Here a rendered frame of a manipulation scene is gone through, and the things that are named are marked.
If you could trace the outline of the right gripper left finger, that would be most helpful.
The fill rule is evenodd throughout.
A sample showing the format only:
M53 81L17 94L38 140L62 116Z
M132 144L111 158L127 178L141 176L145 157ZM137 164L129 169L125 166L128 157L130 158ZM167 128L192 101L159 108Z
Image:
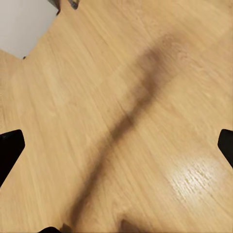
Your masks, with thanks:
M0 188L25 148L21 129L0 134Z

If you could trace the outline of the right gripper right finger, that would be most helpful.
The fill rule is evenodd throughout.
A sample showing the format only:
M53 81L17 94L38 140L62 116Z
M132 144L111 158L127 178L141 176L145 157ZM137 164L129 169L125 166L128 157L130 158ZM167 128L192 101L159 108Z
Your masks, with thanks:
M233 131L222 129L217 145L233 168Z

